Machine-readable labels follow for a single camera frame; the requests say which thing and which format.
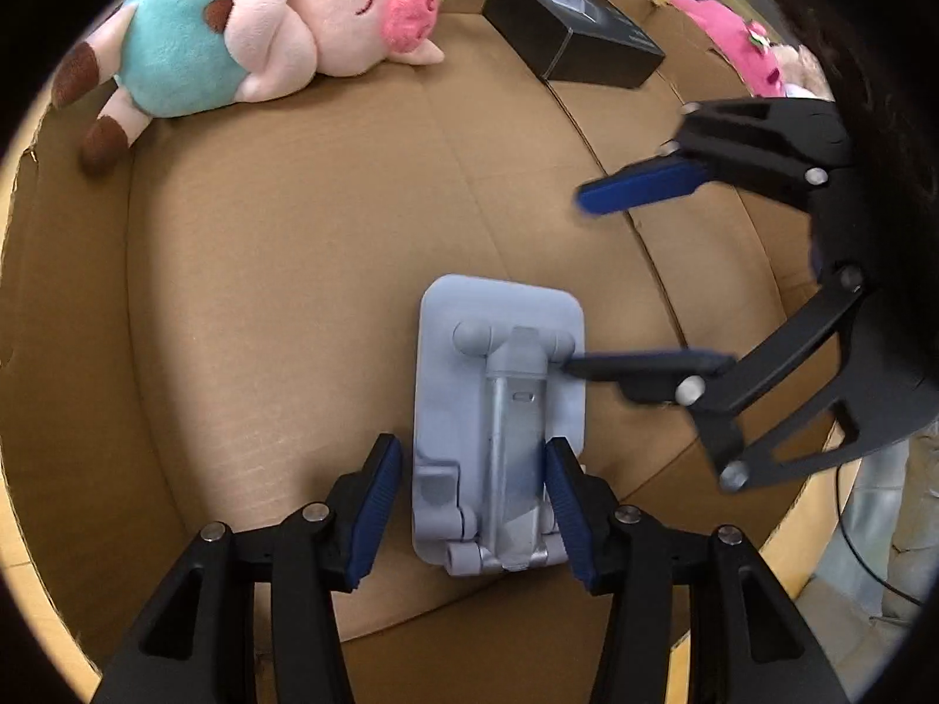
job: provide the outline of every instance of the screw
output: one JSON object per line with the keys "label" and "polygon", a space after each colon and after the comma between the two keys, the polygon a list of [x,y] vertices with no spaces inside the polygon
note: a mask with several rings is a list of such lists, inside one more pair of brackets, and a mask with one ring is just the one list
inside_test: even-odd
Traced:
{"label": "screw", "polygon": [[636,506],[620,506],[613,516],[620,524],[638,524],[642,518],[642,511]]}
{"label": "screw", "polygon": [[211,524],[206,524],[202,527],[202,531],[199,532],[199,537],[201,537],[207,543],[214,543],[215,540],[222,540],[224,534],[224,524],[222,524],[220,521],[213,521]]}
{"label": "screw", "polygon": [[744,541],[744,534],[732,524],[724,524],[717,530],[717,538],[725,545],[739,545]]}
{"label": "screw", "polygon": [[310,503],[310,505],[303,509],[303,518],[312,524],[325,521],[326,517],[329,515],[330,507],[326,505],[326,503]]}
{"label": "screw", "polygon": [[737,492],[750,478],[750,469],[743,461],[731,461],[720,472],[720,488],[725,492]]}
{"label": "screw", "polygon": [[678,144],[678,140],[669,140],[667,143],[659,145],[656,155],[677,154],[679,150],[682,150],[682,146]]}
{"label": "screw", "polygon": [[699,375],[689,375],[675,390],[675,401],[683,407],[695,404],[704,394],[706,386]]}
{"label": "screw", "polygon": [[820,167],[812,167],[806,172],[806,182],[809,185],[824,185],[828,182],[828,172]]}
{"label": "screw", "polygon": [[857,293],[861,290],[861,286],[864,285],[864,273],[854,265],[848,265],[846,268],[842,268],[842,271],[837,274],[837,279],[842,284],[842,288],[851,293]]}

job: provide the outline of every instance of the product box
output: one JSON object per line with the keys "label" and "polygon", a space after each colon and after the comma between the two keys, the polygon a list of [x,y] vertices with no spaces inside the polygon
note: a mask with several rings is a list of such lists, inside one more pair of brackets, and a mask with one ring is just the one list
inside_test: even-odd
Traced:
{"label": "product box", "polygon": [[482,14],[544,82],[632,90],[665,59],[608,0],[486,0]]}

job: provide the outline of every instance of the blue gripper pad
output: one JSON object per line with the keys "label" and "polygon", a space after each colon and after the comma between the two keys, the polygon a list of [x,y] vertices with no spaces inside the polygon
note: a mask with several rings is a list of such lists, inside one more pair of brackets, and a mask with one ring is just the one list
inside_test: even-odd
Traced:
{"label": "blue gripper pad", "polygon": [[679,155],[647,158],[581,185],[576,202],[588,214],[624,212],[634,206],[690,195],[711,180],[706,166]]}
{"label": "blue gripper pad", "polygon": [[326,499],[336,512],[345,590],[355,590],[372,571],[401,483],[401,465],[401,443],[392,435],[381,435],[360,472],[337,479]]}
{"label": "blue gripper pad", "polygon": [[545,447],[545,486],[548,487],[560,538],[565,542],[567,560],[574,577],[583,582],[587,590],[593,590],[598,576],[593,562],[593,533],[590,532],[586,513],[577,497],[575,479],[572,477],[575,473],[583,476],[566,440],[553,439],[548,442]]}

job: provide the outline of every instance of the cardboard surface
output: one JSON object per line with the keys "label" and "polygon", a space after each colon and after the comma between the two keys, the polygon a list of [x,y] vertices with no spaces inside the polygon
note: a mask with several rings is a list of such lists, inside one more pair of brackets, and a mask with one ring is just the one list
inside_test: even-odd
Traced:
{"label": "cardboard surface", "polygon": [[[355,468],[377,432],[410,444],[418,303],[438,275],[570,291],[600,350],[689,340],[742,354],[808,291],[804,223],[726,188],[622,219],[571,206],[580,182],[668,138],[682,99],[739,93],[684,15],[610,0],[647,20],[668,60],[637,93],[575,92],[539,84],[473,15],[482,1],[448,1],[443,65],[161,121],[133,166],[89,182],[75,151],[103,91],[50,112],[19,161],[0,277],[0,563],[83,698],[96,673],[82,651],[107,659],[201,524],[273,523]],[[822,375],[795,373],[748,435]],[[677,409],[600,385],[587,419],[590,471],[667,523],[734,520],[762,541],[795,497],[720,496]],[[795,510],[821,494],[809,485]],[[778,533],[776,568],[830,534],[800,521]],[[565,568],[486,584],[419,562],[402,494],[373,575],[337,597],[344,637],[371,634],[346,644],[360,700],[586,698],[604,601]],[[258,604],[263,652],[263,592]]]}
{"label": "cardboard surface", "polygon": [[134,387],[130,162],[95,185],[74,157],[100,102],[50,112],[22,157],[0,285],[6,483],[58,610],[99,658],[185,543]]}
{"label": "cardboard surface", "polygon": [[[480,15],[444,15],[435,39],[448,60],[433,71],[380,65],[258,110],[158,123],[136,150],[130,329],[191,533],[280,521],[378,432],[410,444],[417,311],[440,275],[570,291],[593,348],[678,343],[626,223],[574,215],[596,168],[555,99]],[[584,462],[625,495],[692,434],[677,412],[610,396],[590,404]],[[415,557],[402,499],[373,575],[337,597],[341,633],[478,585]]]}

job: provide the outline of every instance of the stuffed pig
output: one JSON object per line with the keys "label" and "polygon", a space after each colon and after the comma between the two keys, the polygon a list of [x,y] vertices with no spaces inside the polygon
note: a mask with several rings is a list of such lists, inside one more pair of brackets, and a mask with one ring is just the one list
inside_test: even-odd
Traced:
{"label": "stuffed pig", "polygon": [[773,55],[779,63],[787,97],[814,97],[834,100],[828,80],[818,62],[805,45],[773,45]]}
{"label": "stuffed pig", "polygon": [[430,65],[440,0],[125,0],[53,78],[64,107],[111,77],[117,90],[83,140],[90,174],[108,171],[154,117],[258,103],[317,71],[352,77],[381,60]]}
{"label": "stuffed pig", "polygon": [[782,74],[763,24],[746,22],[717,0],[669,0],[684,11],[720,49],[748,90],[759,97],[784,97]]}

